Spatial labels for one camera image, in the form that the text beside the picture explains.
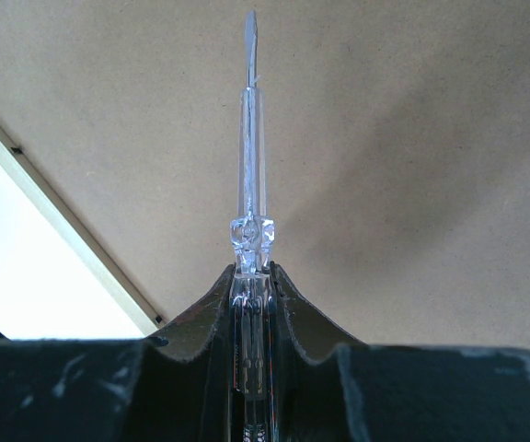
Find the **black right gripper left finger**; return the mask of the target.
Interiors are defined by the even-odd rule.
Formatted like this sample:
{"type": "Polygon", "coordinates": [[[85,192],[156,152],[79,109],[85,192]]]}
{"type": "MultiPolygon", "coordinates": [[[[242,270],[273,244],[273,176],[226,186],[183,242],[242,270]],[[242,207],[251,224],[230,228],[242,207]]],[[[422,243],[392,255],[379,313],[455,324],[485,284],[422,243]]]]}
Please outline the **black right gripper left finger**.
{"type": "Polygon", "coordinates": [[[0,441],[224,441],[233,270],[161,330],[131,340],[0,332],[0,441]]]}

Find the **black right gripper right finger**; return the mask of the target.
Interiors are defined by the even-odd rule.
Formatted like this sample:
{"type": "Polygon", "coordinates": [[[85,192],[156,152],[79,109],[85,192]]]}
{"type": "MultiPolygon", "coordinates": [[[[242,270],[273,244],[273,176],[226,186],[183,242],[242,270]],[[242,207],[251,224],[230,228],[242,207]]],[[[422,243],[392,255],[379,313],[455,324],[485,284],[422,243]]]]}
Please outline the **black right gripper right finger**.
{"type": "Polygon", "coordinates": [[[279,264],[283,441],[530,441],[530,350],[366,344],[279,264]]]}

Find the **clear handled screwdriver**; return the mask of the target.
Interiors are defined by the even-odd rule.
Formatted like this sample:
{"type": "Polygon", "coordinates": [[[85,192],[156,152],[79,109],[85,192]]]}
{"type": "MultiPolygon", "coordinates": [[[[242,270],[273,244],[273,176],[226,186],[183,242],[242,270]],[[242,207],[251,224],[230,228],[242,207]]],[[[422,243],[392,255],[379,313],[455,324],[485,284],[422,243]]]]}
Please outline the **clear handled screwdriver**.
{"type": "Polygon", "coordinates": [[[244,30],[245,87],[240,96],[237,215],[230,223],[235,270],[229,294],[233,363],[231,440],[277,437],[272,391],[270,257],[275,225],[267,215],[262,95],[258,87],[258,22],[244,30]]]}

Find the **wooden picture frame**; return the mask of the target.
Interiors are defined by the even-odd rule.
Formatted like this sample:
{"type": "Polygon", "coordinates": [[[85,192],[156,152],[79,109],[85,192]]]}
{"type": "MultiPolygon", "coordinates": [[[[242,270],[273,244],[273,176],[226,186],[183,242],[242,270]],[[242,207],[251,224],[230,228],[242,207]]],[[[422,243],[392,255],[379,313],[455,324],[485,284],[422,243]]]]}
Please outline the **wooden picture frame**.
{"type": "Polygon", "coordinates": [[[233,259],[250,10],[272,258],[365,342],[530,349],[530,1],[0,1],[0,126],[175,317],[233,259]]]}

